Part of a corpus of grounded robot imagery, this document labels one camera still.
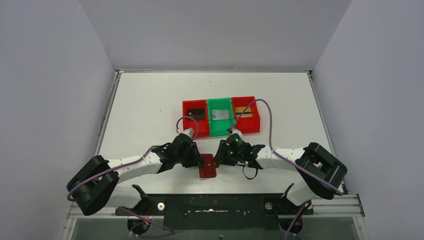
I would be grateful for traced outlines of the red leather card holder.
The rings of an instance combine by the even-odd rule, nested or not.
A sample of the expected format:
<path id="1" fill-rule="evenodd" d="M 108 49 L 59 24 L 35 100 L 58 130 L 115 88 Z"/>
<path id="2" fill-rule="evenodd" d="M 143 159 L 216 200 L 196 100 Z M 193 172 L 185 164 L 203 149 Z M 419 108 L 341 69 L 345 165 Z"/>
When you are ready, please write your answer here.
<path id="1" fill-rule="evenodd" d="M 215 178 L 217 176 L 217 172 L 216 172 L 217 165 L 214 163 L 214 156 L 210 153 L 202 153 L 200 156 L 204 164 L 198 167 L 199 178 L 200 179 Z"/>

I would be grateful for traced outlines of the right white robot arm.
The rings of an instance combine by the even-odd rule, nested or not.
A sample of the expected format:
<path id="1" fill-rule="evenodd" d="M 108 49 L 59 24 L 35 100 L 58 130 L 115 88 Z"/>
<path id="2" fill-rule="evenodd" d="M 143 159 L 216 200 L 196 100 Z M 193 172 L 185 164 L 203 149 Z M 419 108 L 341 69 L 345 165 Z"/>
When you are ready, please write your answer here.
<path id="1" fill-rule="evenodd" d="M 315 197 L 332 200 L 341 196 L 343 193 L 339 188 L 348 172 L 340 160 L 316 142 L 301 148 L 277 148 L 252 145 L 237 133 L 220 141 L 213 161 L 227 166 L 244 164 L 256 170 L 297 172 L 302 180 L 289 187 L 281 199 L 282 209 L 289 214 Z"/>

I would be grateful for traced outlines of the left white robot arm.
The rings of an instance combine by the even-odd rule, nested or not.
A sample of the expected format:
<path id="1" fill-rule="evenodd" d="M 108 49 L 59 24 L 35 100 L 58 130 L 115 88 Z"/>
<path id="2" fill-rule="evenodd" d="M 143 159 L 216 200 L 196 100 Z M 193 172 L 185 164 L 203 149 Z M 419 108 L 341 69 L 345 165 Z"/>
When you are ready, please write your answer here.
<path id="1" fill-rule="evenodd" d="M 122 183 L 163 173 L 177 164 L 184 168 L 204 165 L 196 143 L 185 133 L 177 135 L 172 142 L 153 145 L 141 155 L 119 159 L 96 155 L 68 182 L 66 198 L 75 202 L 85 216 L 104 207 L 124 207 L 140 214 L 148 207 L 146 194 L 138 185 Z"/>

